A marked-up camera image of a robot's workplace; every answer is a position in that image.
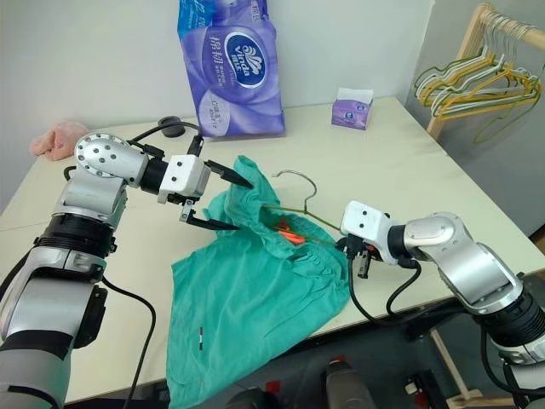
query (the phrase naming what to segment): tissue package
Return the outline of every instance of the tissue package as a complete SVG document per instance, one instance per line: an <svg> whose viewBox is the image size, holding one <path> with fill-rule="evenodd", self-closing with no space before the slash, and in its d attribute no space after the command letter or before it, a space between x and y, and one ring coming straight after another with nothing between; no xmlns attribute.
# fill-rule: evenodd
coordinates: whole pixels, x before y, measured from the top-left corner
<svg viewBox="0 0 545 409"><path fill-rule="evenodd" d="M178 35L205 136L285 131L267 0L180 0Z"/></svg>

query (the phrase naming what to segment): wooden rack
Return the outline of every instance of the wooden rack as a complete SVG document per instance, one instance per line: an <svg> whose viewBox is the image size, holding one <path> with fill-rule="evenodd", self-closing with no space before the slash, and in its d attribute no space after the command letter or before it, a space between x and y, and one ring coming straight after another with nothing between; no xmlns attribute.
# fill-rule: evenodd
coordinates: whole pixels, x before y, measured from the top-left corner
<svg viewBox="0 0 545 409"><path fill-rule="evenodd" d="M475 12L473 13L473 17L469 21L468 30L466 31L466 35L462 40L462 44L460 46L460 50L458 51L458 55L456 56L457 60L460 60L462 58L471 57L472 55L476 55L482 44L483 44L483 38L485 36L485 21L486 18L490 13L495 13L494 6L490 3L481 3L477 8L475 9ZM505 26L502 27L502 30L508 32L510 28L512 28L513 25L518 24L519 22L513 19L510 19L513 23L505 24ZM545 31L540 30L538 28L533 28L529 30L522 38L525 43L531 44L534 47L537 47L541 51L545 52ZM445 119L439 119L436 117L432 117L432 119L429 121L429 124L427 126L427 132L428 134L435 139L436 141L439 138L439 134L441 133L441 130L443 129L443 126L445 125L446 120Z"/></svg>

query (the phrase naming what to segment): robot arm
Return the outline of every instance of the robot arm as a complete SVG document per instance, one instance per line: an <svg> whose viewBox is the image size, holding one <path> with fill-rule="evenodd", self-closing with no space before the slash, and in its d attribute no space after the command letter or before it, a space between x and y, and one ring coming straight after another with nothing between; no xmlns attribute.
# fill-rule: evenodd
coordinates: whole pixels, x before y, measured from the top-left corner
<svg viewBox="0 0 545 409"><path fill-rule="evenodd" d="M473 241L458 216L434 213L401 225L353 201L341 231L372 245L385 263L411 258L435 263L442 280L510 364L518 386L544 386L545 312L492 249Z"/></svg>
<svg viewBox="0 0 545 409"><path fill-rule="evenodd" d="M77 168L51 222L0 287L0 407L62 408L73 349L96 339L106 290L97 283L127 201L126 186L181 207L180 220L213 230L237 229L194 216L210 173L252 188L242 176L203 161L195 136L186 155L163 161L161 150L114 135L86 135L75 148Z"/></svg>

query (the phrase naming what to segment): black cable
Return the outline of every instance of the black cable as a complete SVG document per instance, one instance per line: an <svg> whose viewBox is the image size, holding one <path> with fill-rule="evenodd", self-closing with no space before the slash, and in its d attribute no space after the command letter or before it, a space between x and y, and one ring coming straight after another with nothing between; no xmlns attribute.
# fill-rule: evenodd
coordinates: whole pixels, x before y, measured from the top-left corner
<svg viewBox="0 0 545 409"><path fill-rule="evenodd" d="M31 251L29 250L23 258L21 258L17 264L14 265L14 267L11 269L11 271L8 273L2 284L0 284L0 301L2 301L3 296L6 295L6 291L9 288L9 285L14 280L14 278L17 276L19 271L22 269L22 267L26 263L26 259L28 258L28 255L31 254Z"/></svg>
<svg viewBox="0 0 545 409"><path fill-rule="evenodd" d="M69 181L71 179L70 172L76 169L76 166L67 166L62 171L62 174L65 176L66 181Z"/></svg>
<svg viewBox="0 0 545 409"><path fill-rule="evenodd" d="M180 125L183 125L183 126L186 126L187 128L191 128L193 130L196 130L197 131L197 136L202 136L200 127L198 127L195 124L191 124L189 122L181 122L180 121L180 122L170 122L170 123L167 123L167 124L158 125L155 128L151 128L150 130L147 130L146 132L144 132L142 134L139 134L138 136L135 136L133 139L131 139L131 140L127 141L127 142L129 142L131 145L136 145L135 142L139 142L142 139L148 137L149 135L154 134L155 132L159 132L160 130L170 128L171 126L180 126Z"/></svg>
<svg viewBox="0 0 545 409"><path fill-rule="evenodd" d="M395 301L395 299L399 296L399 294L401 294L403 291L405 291L407 288L409 288L409 286L414 283L418 277L420 277L420 274L422 273L422 266L420 265L419 262L416 262L416 269L415 269L415 273L407 280L405 281L402 285L400 285L398 287L398 289L396 291L394 291L392 293L392 295L388 298L388 301L386 302L386 310L388 312L389 315L393 316L393 317L397 317L398 315L396 313L394 313L392 311L392 304L393 302Z"/></svg>
<svg viewBox="0 0 545 409"><path fill-rule="evenodd" d="M483 362L483 367L485 368L486 375L490 378L490 380L499 388L503 389L506 392L509 392L513 395L531 395L531 396L545 396L545 389L524 389L524 388L517 388L514 386L507 385L500 381L496 374L492 371L491 364L488 361L488 353L487 353L487 347L486 347L486 340L488 338L488 334L486 333L486 330L484 327L481 327L480 329L480 359Z"/></svg>
<svg viewBox="0 0 545 409"><path fill-rule="evenodd" d="M137 296L136 294L133 294L132 292L128 292L122 288L115 286L110 281L108 281L106 277L102 277L102 282L109 289L114 290L115 292L118 292L119 294L123 294L126 297L134 298L136 301L140 301L142 304L148 307L148 309L150 310L150 313L152 313L152 323L150 325L150 330L147 333L144 346L142 347L140 359L138 360L138 366L136 367L135 377L133 378L133 384L130 386L129 395L127 396L127 399L125 399L125 403L123 404L123 409L127 409L129 407L129 403L133 399L133 395L135 394L136 384L138 383L138 377L140 376L142 365L144 364L144 358L146 357L147 347L149 346L150 340L152 339L153 330L155 329L155 322L157 320L157 315L155 314L155 308L153 308L153 306L145 298L142 298L140 296Z"/></svg>
<svg viewBox="0 0 545 409"><path fill-rule="evenodd" d="M361 304L359 303L358 301L358 298L356 297L356 294L354 292L354 278L353 278L353 266L352 266L352 263L353 263L353 260L352 259L348 259L348 290L350 291L350 298L352 298L352 302L354 303L354 305L356 306L356 308L358 309L358 311L367 319L369 320L370 322L372 322L373 324L377 324L377 325L380 325L380 326L398 326L398 325L403 325L403 324L406 324L407 322L410 322L416 318L420 318L422 317L423 315L425 314L432 314L433 315L436 315L441 313L441 311L435 311L436 309L439 309L439 308L442 308L443 306L447 305L450 303L450 299L446 299L444 301L441 301L441 302L437 302L435 303L434 305L430 306L430 307L427 307L427 308L424 308L422 311L419 311L417 313L414 313L414 314L411 314L411 315L406 315L406 316L403 316L402 318L398 319L398 320L395 320L395 321L387 321L387 320L379 320L375 317L373 317L371 314L369 314L367 311L365 311L365 309L361 306Z"/></svg>

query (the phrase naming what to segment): logo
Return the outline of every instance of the logo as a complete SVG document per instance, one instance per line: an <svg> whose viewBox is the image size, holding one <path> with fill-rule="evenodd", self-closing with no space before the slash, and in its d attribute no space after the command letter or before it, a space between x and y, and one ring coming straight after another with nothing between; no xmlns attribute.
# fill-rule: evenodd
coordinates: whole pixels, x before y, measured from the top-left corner
<svg viewBox="0 0 545 409"><path fill-rule="evenodd" d="M255 41L241 32L226 37L225 52L237 82L245 88L256 88L265 78L265 57Z"/></svg>

